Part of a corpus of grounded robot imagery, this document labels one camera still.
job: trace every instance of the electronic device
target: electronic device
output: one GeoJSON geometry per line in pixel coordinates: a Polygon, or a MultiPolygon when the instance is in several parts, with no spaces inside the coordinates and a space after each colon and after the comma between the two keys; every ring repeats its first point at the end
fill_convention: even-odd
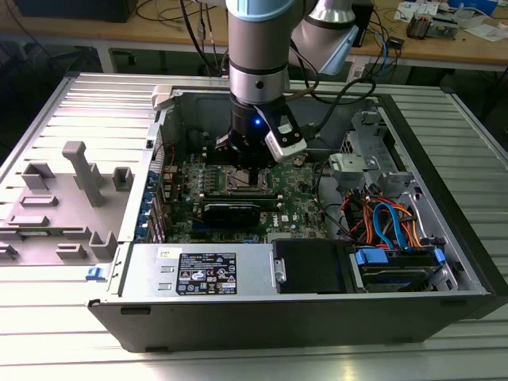
{"type": "Polygon", "coordinates": [[[506,303],[390,95],[370,78],[322,94],[332,107],[312,87],[285,94],[288,60],[343,64],[351,2],[227,6],[229,81],[153,79],[133,167],[89,163],[79,140],[30,162],[0,258],[111,261],[87,307],[132,352],[417,342],[506,303]]]}
{"type": "Polygon", "coordinates": [[[137,0],[14,0],[26,17],[82,18],[127,22],[137,0]]]}
{"type": "Polygon", "coordinates": [[[444,16],[431,16],[430,14],[415,13],[407,26],[406,33],[409,38],[422,40],[425,37],[455,38],[459,26],[453,20],[444,16]]]}
{"type": "Polygon", "coordinates": [[[466,8],[474,8],[484,12],[487,16],[491,16],[498,5],[497,0],[448,0],[448,5],[453,8],[459,8],[460,5],[466,8]]]}

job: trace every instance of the desk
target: desk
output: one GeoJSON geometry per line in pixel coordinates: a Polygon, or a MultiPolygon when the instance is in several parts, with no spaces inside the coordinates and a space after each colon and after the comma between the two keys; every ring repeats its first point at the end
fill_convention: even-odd
{"type": "MultiPolygon", "coordinates": [[[[395,9],[399,0],[375,0],[381,23],[393,37],[402,38],[405,43],[398,64],[407,66],[442,67],[464,70],[504,71],[508,65],[508,40],[489,42],[462,29],[455,40],[426,38],[415,40],[406,36],[407,23],[395,21],[395,9]]],[[[492,17],[508,19],[508,9],[497,7],[492,17]]],[[[499,20],[491,19],[487,24],[497,25],[499,20]]],[[[367,34],[361,48],[353,48],[352,55],[377,57],[379,47],[374,35],[367,34]]]]}
{"type": "MultiPolygon", "coordinates": [[[[387,20],[388,18],[393,21],[394,11],[388,13],[387,11],[396,7],[398,0],[375,0],[375,2],[383,25],[387,27],[391,35],[406,41],[398,61],[401,65],[503,71],[508,64],[508,40],[491,43],[463,30],[459,31],[455,40],[412,40],[406,37],[407,23],[387,20]]],[[[178,5],[176,0],[159,0],[159,3],[161,9],[178,5]]],[[[188,7],[188,10],[192,12],[197,7],[193,4],[188,7]]],[[[111,56],[111,49],[114,48],[194,51],[194,46],[185,30],[179,31],[159,22],[144,20],[136,15],[133,15],[125,24],[117,24],[103,21],[22,17],[17,10],[15,12],[23,26],[42,44],[81,45],[96,48],[104,72],[115,72],[114,60],[111,56]]],[[[156,17],[155,8],[150,4],[144,7],[142,12],[145,16],[156,17]]],[[[181,14],[179,10],[172,12],[166,13],[165,16],[181,14]]],[[[228,44],[225,11],[213,9],[210,12],[218,51],[224,52],[228,44]]],[[[494,17],[508,18],[508,10],[498,7],[494,17]]],[[[196,16],[190,16],[191,22],[195,21],[195,18],[196,16]]],[[[498,20],[489,22],[495,25],[498,20]]],[[[4,2],[0,2],[0,34],[3,40],[31,42],[31,39],[20,30],[9,15],[4,2]]],[[[206,51],[212,51],[209,45],[206,46],[206,51]]],[[[375,60],[378,54],[379,47],[373,35],[369,33],[364,46],[353,48],[348,57],[348,60],[354,63],[351,70],[352,76],[361,73],[363,67],[375,60]]]]}

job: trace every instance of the metal bracket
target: metal bracket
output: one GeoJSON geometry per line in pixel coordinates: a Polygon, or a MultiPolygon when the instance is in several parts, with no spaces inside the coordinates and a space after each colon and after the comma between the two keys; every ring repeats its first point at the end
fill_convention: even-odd
{"type": "Polygon", "coordinates": [[[152,92],[152,108],[156,111],[162,110],[171,104],[175,94],[173,94],[173,86],[158,85],[152,92]]]}
{"type": "Polygon", "coordinates": [[[398,198],[407,190],[414,175],[410,172],[383,172],[377,179],[383,194],[389,198],[398,198]]]}
{"type": "Polygon", "coordinates": [[[275,275],[275,281],[277,283],[285,283],[287,280],[286,277],[286,265],[284,264],[284,258],[281,260],[273,261],[273,270],[275,275]]]}

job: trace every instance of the power supply label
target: power supply label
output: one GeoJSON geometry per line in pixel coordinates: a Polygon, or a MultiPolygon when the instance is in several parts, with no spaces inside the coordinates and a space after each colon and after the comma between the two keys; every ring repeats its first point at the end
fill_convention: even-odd
{"type": "Polygon", "coordinates": [[[227,253],[180,254],[178,295],[227,295],[237,293],[237,255],[227,253]]]}

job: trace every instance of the table leg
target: table leg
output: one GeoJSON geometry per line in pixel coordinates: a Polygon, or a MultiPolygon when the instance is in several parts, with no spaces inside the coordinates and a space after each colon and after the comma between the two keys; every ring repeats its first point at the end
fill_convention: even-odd
{"type": "Polygon", "coordinates": [[[160,61],[160,70],[166,74],[167,73],[167,57],[166,52],[163,50],[159,50],[159,61],[160,61]]]}
{"type": "Polygon", "coordinates": [[[349,69],[348,82],[358,79],[364,73],[365,67],[371,62],[370,56],[353,56],[349,69]]]}
{"type": "Polygon", "coordinates": [[[103,73],[116,73],[117,65],[114,62],[113,51],[107,44],[102,41],[94,46],[98,53],[98,58],[101,60],[102,72],[103,73]]]}

